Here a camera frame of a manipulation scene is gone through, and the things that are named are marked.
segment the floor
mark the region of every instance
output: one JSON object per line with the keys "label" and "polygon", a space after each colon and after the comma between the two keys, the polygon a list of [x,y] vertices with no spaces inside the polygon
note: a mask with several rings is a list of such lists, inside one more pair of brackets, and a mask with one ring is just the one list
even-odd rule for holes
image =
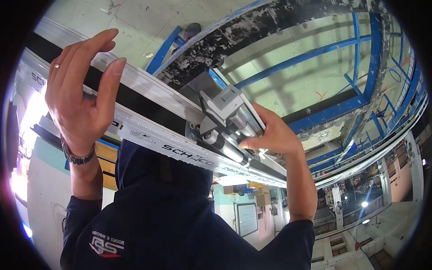
{"label": "floor", "polygon": [[[253,1],[57,0],[45,16],[89,37],[104,29],[118,28],[119,35],[114,39],[116,47],[113,52],[144,69],[151,60],[151,54],[156,53],[176,26],[184,29],[189,23],[198,22],[205,28],[251,2]],[[359,22],[360,35],[370,34],[368,13],[359,13]],[[400,32],[396,22],[392,23],[391,31]],[[284,29],[236,52],[225,60],[217,72],[226,82],[235,84],[284,60],[351,37],[354,37],[351,14],[315,19]],[[368,72],[370,46],[370,41],[361,43],[359,76]],[[402,66],[408,71],[410,53],[406,40],[404,48]],[[391,38],[391,55],[398,60],[399,54],[400,37]],[[383,94],[387,94],[391,102],[396,104],[404,83],[402,73],[391,59],[388,66],[398,74],[390,74],[389,69],[386,73],[379,97],[381,109],[387,104]],[[354,45],[351,45],[279,71],[242,91],[250,101],[257,102],[279,116],[285,116],[307,109],[340,92],[348,85],[343,75],[347,73],[352,78],[353,69]],[[401,76],[401,82],[397,82],[391,75],[396,79]],[[364,91],[366,80],[367,76],[358,82],[361,92]],[[342,125],[314,134],[309,140],[302,142],[304,148],[309,149],[337,138],[341,128]],[[366,130],[371,139],[379,136],[373,121],[365,128],[364,138]]]}

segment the person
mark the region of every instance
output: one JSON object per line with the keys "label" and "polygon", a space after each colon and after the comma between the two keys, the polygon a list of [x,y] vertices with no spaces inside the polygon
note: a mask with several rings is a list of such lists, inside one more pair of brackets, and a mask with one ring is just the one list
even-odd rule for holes
{"label": "person", "polygon": [[63,269],[309,269],[317,194],[296,135],[275,113],[253,107],[266,124],[262,137],[241,148],[284,153],[289,224],[256,250],[221,217],[207,196],[212,172],[123,140],[118,150],[114,202],[102,208],[102,171],[94,143],[114,117],[126,64],[108,65],[96,99],[83,98],[90,61],[113,49],[117,29],[67,46],[51,63],[45,100],[70,164]]}

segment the red mark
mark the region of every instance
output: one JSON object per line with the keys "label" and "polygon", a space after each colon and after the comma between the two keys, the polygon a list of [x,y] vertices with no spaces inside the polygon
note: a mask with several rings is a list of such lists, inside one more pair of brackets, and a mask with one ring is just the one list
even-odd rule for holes
{"label": "red mark", "polygon": [[384,90],[382,90],[381,92],[379,92],[379,94],[381,95],[382,93],[384,93],[387,90],[387,86],[384,88]]}
{"label": "red mark", "polygon": [[411,61],[411,55],[408,55],[407,57],[405,57],[404,59],[402,59],[400,65],[403,67],[406,64],[408,64]]}
{"label": "red mark", "polygon": [[321,100],[323,100],[323,97],[325,96],[325,94],[327,94],[327,91],[328,91],[328,89],[325,91],[325,93],[323,95],[321,95],[318,92],[315,92],[315,93],[317,93],[320,96],[320,99],[318,100],[318,102],[321,102]]}

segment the metal bracket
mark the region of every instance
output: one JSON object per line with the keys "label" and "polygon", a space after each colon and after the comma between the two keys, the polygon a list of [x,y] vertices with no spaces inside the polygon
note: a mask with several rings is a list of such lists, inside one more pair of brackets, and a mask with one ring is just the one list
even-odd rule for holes
{"label": "metal bracket", "polygon": [[193,140],[194,142],[196,142],[197,141],[197,126],[194,123],[186,121],[186,125],[184,127],[184,136],[186,138],[189,138],[189,139]]}

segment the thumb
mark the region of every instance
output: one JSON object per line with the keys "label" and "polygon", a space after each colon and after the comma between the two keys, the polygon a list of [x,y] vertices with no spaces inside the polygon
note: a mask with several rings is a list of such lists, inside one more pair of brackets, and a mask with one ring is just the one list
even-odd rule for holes
{"label": "thumb", "polygon": [[263,137],[247,138],[240,142],[238,145],[241,149],[251,149],[256,150],[260,148],[266,148],[266,140]]}
{"label": "thumb", "polygon": [[111,115],[114,113],[115,99],[125,65],[126,58],[124,57],[114,60],[108,65],[102,75],[96,99],[96,107],[102,115]]}

